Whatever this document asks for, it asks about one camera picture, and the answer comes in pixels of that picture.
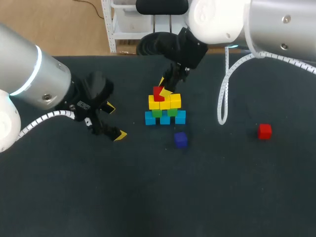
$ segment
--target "toy block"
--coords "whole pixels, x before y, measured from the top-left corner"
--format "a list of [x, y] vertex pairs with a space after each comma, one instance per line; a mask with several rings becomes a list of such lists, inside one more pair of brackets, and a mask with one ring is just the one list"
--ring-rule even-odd
[[153, 117], [153, 113], [151, 111], [145, 112], [145, 124], [146, 125], [156, 124], [156, 118]]
[[180, 94], [170, 95], [170, 108], [171, 109], [181, 108], [181, 95]]
[[186, 124], [185, 110], [178, 110], [178, 115], [176, 116], [176, 124]]
[[159, 95], [162, 89], [163, 86], [154, 86], [154, 100], [156, 102], [164, 101], [164, 97]]
[[270, 124], [260, 124], [258, 129], [258, 138], [260, 140], [269, 140], [272, 136], [272, 128]]
[[160, 103], [160, 109], [161, 110], [170, 110], [170, 98], [167, 97], [164, 99], [164, 101], [159, 102]]
[[178, 115], [178, 109], [167, 110], [167, 114], [169, 117], [176, 117]]
[[148, 105], [149, 110], [159, 110], [160, 108], [160, 102], [155, 102], [153, 95], [148, 96]]
[[177, 148], [184, 148], [188, 146], [188, 138], [184, 132], [174, 134], [174, 142]]
[[162, 111], [162, 117], [160, 118], [161, 125], [170, 125], [170, 117], [167, 114], [167, 111]]
[[161, 118], [162, 117], [162, 110], [152, 110], [154, 118]]

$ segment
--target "stacked blocks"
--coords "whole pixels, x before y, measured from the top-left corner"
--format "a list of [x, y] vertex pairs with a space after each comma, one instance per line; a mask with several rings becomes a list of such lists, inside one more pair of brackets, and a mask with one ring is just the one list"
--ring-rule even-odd
[[160, 118], [161, 125], [170, 125], [170, 117], [167, 114], [167, 111], [162, 111], [162, 117]]
[[186, 124], [186, 111], [181, 108], [181, 95], [171, 94], [166, 97], [160, 96], [162, 86], [154, 87], [154, 94], [148, 96], [149, 110], [145, 112], [145, 124], [155, 125], [156, 118], [160, 124], [170, 125], [171, 117], [175, 117], [176, 124]]
[[164, 97], [159, 95], [162, 89], [163, 86], [154, 86], [154, 100], [157, 102], [164, 101]]
[[186, 111], [179, 110], [176, 116], [176, 124], [186, 124]]
[[153, 117], [153, 113], [151, 111], [145, 112], [145, 123], [146, 125], [156, 124], [156, 119]]

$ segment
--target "yellow block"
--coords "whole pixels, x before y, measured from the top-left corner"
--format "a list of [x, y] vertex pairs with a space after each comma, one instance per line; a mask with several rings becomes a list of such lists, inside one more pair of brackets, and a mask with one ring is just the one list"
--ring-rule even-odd
[[153, 95], [149, 95], [148, 96], [148, 104], [149, 104], [149, 110], [159, 110], [160, 108], [160, 102], [156, 102], [154, 100], [154, 96]]
[[164, 101], [160, 102], [161, 110], [170, 110], [170, 96], [164, 99]]
[[121, 135], [117, 139], [115, 139], [114, 141], [122, 140], [127, 135], [127, 133], [122, 131], [122, 130], [120, 130], [120, 132], [121, 132]]
[[181, 108], [181, 95], [180, 94], [170, 95], [170, 108], [171, 109]]
[[159, 95], [160, 95], [160, 96], [163, 96], [164, 99], [166, 99], [166, 98], [169, 98], [169, 95], [170, 95], [170, 94], [172, 94], [171, 91], [169, 91], [169, 90], [163, 88], [163, 89], [161, 90], [161, 92], [160, 92]]

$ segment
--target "red cube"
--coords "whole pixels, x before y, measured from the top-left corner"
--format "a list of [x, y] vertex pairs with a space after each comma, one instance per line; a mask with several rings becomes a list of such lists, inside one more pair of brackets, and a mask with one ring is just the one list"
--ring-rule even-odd
[[155, 102], [164, 101], [164, 97], [159, 95], [162, 89], [163, 89], [163, 86], [154, 86], [154, 101]]
[[260, 124], [258, 129], [258, 138], [260, 140], [269, 140], [272, 136], [272, 128], [270, 124]]

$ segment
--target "white cable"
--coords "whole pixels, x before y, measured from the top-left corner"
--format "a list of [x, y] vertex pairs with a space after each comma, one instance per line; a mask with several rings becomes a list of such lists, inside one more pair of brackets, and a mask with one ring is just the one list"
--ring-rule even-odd
[[33, 128], [35, 128], [37, 125], [39, 125], [41, 122], [50, 119], [55, 116], [67, 116], [71, 119], [75, 119], [75, 114], [74, 112], [66, 111], [66, 110], [57, 110], [54, 112], [50, 112], [46, 115], [43, 115], [39, 117], [37, 120], [34, 120], [31, 122], [29, 125], [27, 125], [19, 134], [18, 138], [16, 139], [17, 141], [23, 137], [25, 134], [27, 134], [29, 131], [31, 131]]
[[[227, 74], [229, 71], [229, 48], [225, 47], [225, 74]], [[228, 112], [228, 82], [225, 86], [225, 92], [224, 92], [224, 117], [222, 118], [222, 107], [221, 107], [221, 118], [219, 123], [227, 120], [227, 112]]]
[[[316, 75], [316, 67], [313, 67], [312, 65], [309, 65], [307, 63], [304, 63], [302, 61], [299, 61], [297, 59], [293, 59], [293, 58], [288, 58], [288, 57], [283, 57], [283, 56], [279, 56], [273, 53], [268, 53], [268, 52], [260, 52], [260, 56], [261, 57], [268, 57], [268, 58], [274, 58], [286, 63], [290, 63], [296, 67], [302, 68], [310, 73], [313, 73]], [[219, 92], [219, 96], [218, 96], [218, 103], [217, 103], [217, 120], [219, 122], [220, 125], [225, 124], [226, 120], [227, 120], [227, 116], [228, 116], [228, 99], [226, 99], [226, 97], [228, 98], [228, 82], [229, 82], [229, 78], [231, 77], [231, 75], [234, 73], [234, 71], [244, 62], [249, 61], [250, 59], [255, 58], [255, 56], [253, 54], [248, 54], [242, 58], [240, 58], [237, 62], [235, 62], [235, 64], [228, 70], [228, 72], [226, 73], [222, 85], [221, 85], [221, 89]], [[224, 118], [222, 119], [222, 104], [223, 104], [223, 97], [225, 97], [224, 100]]]

